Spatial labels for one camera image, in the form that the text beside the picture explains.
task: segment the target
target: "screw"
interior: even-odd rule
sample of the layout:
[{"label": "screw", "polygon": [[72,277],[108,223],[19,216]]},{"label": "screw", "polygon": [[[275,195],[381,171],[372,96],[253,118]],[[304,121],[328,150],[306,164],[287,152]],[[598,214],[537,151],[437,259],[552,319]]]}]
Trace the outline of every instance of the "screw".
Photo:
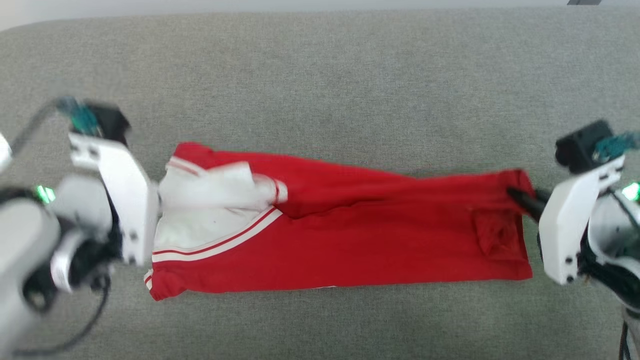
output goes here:
[{"label": "screw", "polygon": [[98,149],[94,147],[89,148],[89,156],[91,156],[94,160],[100,159],[100,153],[98,152]]}]

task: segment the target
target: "red fabric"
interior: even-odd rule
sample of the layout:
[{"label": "red fabric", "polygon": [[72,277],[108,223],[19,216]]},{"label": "red fabric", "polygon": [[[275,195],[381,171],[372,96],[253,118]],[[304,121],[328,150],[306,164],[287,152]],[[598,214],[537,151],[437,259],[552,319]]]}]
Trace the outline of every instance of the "red fabric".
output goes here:
[{"label": "red fabric", "polygon": [[184,290],[223,293],[532,277],[513,186],[527,174],[429,179],[290,156],[214,152],[183,143],[175,156],[204,169],[247,161],[288,188],[284,213],[248,241],[197,261],[153,263],[156,300]]}]

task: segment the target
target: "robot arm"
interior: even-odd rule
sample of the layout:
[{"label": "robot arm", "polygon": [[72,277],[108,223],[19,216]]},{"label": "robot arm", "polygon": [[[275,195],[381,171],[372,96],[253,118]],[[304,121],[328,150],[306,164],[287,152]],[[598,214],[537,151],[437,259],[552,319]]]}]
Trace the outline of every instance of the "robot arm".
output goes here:
[{"label": "robot arm", "polygon": [[640,148],[640,133],[614,136],[599,120],[558,140],[556,147],[558,162],[573,177],[544,199],[516,190],[509,194],[539,220],[538,245],[553,281],[566,285],[590,277],[623,304],[619,358],[630,358],[627,331],[640,338],[640,185],[611,187],[621,178],[625,151]]},{"label": "robot arm", "polygon": [[100,179],[69,175],[46,204],[29,190],[0,192],[0,357],[46,313],[57,292],[108,281],[114,261],[142,266],[150,258],[159,198],[157,187],[129,152],[129,128],[117,108],[61,98],[39,111],[18,140],[0,136],[0,170],[33,132],[58,110],[72,119],[72,162]]}]

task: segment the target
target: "red shirt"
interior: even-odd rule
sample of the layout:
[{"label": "red shirt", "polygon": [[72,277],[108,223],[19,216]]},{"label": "red shirt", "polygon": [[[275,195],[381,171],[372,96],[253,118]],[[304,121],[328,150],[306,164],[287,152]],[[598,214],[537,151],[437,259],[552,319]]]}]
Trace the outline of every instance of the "red shirt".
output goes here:
[{"label": "red shirt", "polygon": [[[225,166],[237,175],[226,175]],[[180,189],[197,189],[181,196],[198,206],[187,209],[192,200],[184,200],[181,208],[165,209],[153,271],[145,276],[156,300],[184,290],[532,277],[522,210],[506,192],[509,186],[532,192],[522,170],[416,179],[283,155],[214,152],[196,143],[180,144],[168,168],[183,174],[164,189],[163,207],[171,207],[165,197],[180,202],[173,196]],[[208,174],[217,180],[203,180]],[[234,193],[242,194],[238,206]],[[240,199],[246,194],[250,201]],[[198,230],[174,231],[187,222]]]}]

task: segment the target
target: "gray fabric surface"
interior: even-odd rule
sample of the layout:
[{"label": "gray fabric surface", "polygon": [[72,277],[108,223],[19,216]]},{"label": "gray fabric surface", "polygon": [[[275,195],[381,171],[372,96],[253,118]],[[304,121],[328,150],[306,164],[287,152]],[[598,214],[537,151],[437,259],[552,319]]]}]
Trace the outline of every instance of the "gray fabric surface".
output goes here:
[{"label": "gray fabric surface", "polygon": [[[115,102],[160,179],[176,143],[280,152],[415,176],[567,173],[554,141],[599,117],[638,128],[640,9],[219,14],[48,22],[0,33],[1,131],[48,98]],[[52,120],[2,183],[72,170]],[[638,177],[629,159],[626,181]],[[118,267],[104,318],[65,359],[613,359],[620,309],[534,279],[208,295],[154,302]],[[62,299],[24,345],[53,344],[97,299]]]}]

